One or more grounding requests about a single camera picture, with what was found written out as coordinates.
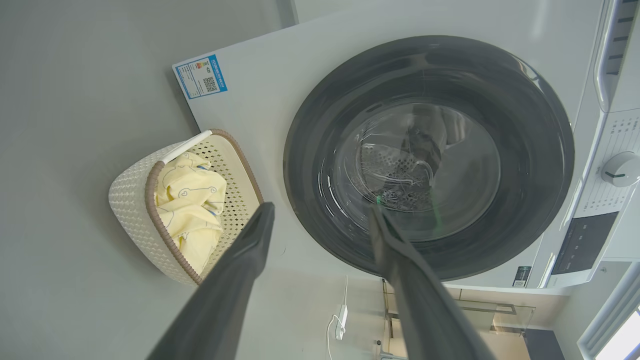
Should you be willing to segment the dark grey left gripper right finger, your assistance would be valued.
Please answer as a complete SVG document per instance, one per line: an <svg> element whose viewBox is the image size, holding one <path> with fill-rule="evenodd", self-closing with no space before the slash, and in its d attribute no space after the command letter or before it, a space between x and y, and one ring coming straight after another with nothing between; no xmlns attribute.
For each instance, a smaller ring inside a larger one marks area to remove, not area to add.
<svg viewBox="0 0 640 360"><path fill-rule="evenodd" d="M373 205L368 221L375 265L395 290L408 360L496 360L386 208Z"/></svg>

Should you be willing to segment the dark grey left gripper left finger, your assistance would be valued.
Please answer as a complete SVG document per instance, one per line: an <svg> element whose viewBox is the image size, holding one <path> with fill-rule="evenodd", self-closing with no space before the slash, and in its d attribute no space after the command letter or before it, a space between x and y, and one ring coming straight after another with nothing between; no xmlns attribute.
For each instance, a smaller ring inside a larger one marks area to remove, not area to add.
<svg viewBox="0 0 640 360"><path fill-rule="evenodd" d="M147 360L235 360L250 294L263 273L275 205L262 203Z"/></svg>

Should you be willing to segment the pale yellow printed garment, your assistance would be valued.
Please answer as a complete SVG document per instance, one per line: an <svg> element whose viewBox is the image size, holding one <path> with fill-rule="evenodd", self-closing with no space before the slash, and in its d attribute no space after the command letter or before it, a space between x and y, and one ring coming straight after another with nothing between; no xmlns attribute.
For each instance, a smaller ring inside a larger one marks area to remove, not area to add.
<svg viewBox="0 0 640 360"><path fill-rule="evenodd" d="M155 204L162 207L184 199L219 215L226 202L227 182L211 162L193 152L181 153L167 162L158 176Z"/></svg>
<svg viewBox="0 0 640 360"><path fill-rule="evenodd" d="M185 198L171 200L157 210L184 259L201 276L223 234L217 214L205 203Z"/></svg>

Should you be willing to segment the washing machine glass door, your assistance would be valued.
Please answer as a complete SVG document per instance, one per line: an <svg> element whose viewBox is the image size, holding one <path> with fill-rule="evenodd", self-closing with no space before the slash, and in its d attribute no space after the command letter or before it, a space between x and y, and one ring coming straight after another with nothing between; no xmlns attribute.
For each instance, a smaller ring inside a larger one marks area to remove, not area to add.
<svg viewBox="0 0 640 360"><path fill-rule="evenodd" d="M442 281L505 264L556 218L575 143L535 69L477 39L396 39L348 59L311 91L285 142L286 193L339 260L380 276L379 205Z"/></svg>

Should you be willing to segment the dark washing machine control panel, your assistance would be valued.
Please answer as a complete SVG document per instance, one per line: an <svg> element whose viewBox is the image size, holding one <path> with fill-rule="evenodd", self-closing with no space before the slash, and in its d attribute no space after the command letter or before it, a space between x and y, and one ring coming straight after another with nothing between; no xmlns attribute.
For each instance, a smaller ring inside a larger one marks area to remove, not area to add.
<svg viewBox="0 0 640 360"><path fill-rule="evenodd" d="M617 212L612 212L573 218L551 274L592 269L617 216Z"/></svg>

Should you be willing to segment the white front-load washing machine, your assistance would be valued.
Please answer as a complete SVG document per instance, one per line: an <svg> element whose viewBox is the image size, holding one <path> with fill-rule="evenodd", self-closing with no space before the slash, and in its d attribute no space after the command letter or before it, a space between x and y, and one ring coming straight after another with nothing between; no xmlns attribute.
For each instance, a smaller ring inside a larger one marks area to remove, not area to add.
<svg viewBox="0 0 640 360"><path fill-rule="evenodd" d="M595 91L595 48L604 1L379 0L177 65L217 56L228 91L186 101L202 130L220 128L238 141L263 198L274 203L272 266L329 273L366 271L338 259L307 232L288 198L283 166L293 119L317 84L352 57L410 37L473 39L518 57L546 80L567 114L574 140L571 184L557 216L528 248L489 271L447 282L512 287L517 269L524 266L532 267L524 289L567 287L594 276L629 199L640 195L640 180L615 187L601 178L605 163L615 155L640 155L640 108L603 112ZM615 212L593 267L553 275L572 219Z"/></svg>

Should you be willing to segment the white control dial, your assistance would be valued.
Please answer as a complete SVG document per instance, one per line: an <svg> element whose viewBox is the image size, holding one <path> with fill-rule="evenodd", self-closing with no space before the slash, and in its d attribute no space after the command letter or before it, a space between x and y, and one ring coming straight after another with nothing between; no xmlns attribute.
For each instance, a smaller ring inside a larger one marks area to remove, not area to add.
<svg viewBox="0 0 640 360"><path fill-rule="evenodd" d="M626 188L640 181L640 155L620 152L603 166L601 179L617 188Z"/></svg>

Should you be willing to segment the beige glass cabinet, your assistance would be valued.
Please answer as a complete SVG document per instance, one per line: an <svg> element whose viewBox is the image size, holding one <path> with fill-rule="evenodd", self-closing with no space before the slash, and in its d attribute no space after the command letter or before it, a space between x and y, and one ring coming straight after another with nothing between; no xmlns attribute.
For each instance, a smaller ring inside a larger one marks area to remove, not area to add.
<svg viewBox="0 0 640 360"><path fill-rule="evenodd" d="M532 342L542 337L542 351L554 354L556 342L551 326L569 296L566 292L489 291L485 288L447 287L496 360L533 360ZM384 335L377 341L380 360L406 359L407 353L396 292L382 280L385 306Z"/></svg>

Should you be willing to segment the cream perforated laundry basket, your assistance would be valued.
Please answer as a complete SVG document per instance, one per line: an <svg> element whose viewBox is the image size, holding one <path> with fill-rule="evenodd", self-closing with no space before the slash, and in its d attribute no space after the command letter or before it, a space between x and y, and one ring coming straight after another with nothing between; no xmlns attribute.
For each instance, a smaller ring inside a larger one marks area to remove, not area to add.
<svg viewBox="0 0 640 360"><path fill-rule="evenodd" d="M169 162L188 151L210 161L213 171L227 182L221 240L206 259L201 273L193 269L170 239L154 205L160 173ZM264 202L238 142L221 129L206 130L135 162L112 182L108 199L115 217L146 259L172 280L190 286L201 284Z"/></svg>

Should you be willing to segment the blue energy label sticker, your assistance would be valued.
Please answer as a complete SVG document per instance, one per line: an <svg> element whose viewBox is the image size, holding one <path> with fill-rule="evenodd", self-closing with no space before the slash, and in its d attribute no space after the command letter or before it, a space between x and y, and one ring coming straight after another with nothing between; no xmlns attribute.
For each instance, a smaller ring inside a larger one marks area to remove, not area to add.
<svg viewBox="0 0 640 360"><path fill-rule="evenodd" d="M217 55L211 54L173 67L188 100L228 91Z"/></svg>

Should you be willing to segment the white detergent drawer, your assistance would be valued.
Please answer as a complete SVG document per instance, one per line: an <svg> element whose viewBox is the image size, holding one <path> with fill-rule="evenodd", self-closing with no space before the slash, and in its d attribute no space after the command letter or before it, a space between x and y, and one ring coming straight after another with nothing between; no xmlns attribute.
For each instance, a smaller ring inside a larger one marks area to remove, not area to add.
<svg viewBox="0 0 640 360"><path fill-rule="evenodd" d="M640 0L604 0L593 81L602 112L640 109Z"/></svg>

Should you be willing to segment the white window frame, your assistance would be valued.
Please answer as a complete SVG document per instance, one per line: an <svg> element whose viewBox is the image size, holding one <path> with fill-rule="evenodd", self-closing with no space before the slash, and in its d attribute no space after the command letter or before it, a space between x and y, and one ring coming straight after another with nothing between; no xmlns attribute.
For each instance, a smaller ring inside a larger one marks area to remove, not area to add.
<svg viewBox="0 0 640 360"><path fill-rule="evenodd" d="M640 262L633 262L577 342L584 360L640 360Z"/></svg>

